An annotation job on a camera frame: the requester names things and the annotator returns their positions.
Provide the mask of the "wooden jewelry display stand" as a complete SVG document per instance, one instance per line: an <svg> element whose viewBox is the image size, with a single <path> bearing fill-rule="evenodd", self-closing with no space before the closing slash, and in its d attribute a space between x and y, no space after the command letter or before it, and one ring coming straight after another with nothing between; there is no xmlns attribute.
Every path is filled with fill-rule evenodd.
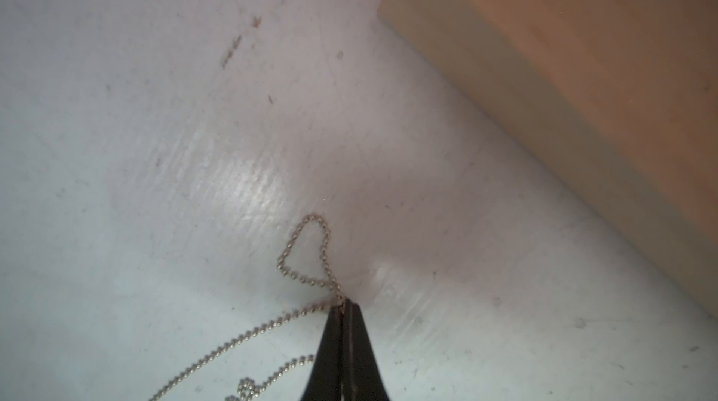
<svg viewBox="0 0 718 401"><path fill-rule="evenodd" d="M379 15L716 313L717 0L382 0Z"/></svg>

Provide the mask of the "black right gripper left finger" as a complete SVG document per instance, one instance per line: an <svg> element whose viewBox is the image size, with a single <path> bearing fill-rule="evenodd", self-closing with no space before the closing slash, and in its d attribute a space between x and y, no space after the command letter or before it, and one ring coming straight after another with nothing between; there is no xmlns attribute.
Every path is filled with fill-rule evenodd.
<svg viewBox="0 0 718 401"><path fill-rule="evenodd" d="M341 340L341 307L334 307L328 313L312 372L301 401L339 401L342 398Z"/></svg>

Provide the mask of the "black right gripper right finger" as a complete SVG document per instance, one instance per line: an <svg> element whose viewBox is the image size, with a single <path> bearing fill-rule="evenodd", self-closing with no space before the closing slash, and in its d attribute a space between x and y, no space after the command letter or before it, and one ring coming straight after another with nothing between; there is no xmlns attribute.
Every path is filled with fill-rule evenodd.
<svg viewBox="0 0 718 401"><path fill-rule="evenodd" d="M361 308L347 298L341 325L341 392L347 401L389 401Z"/></svg>

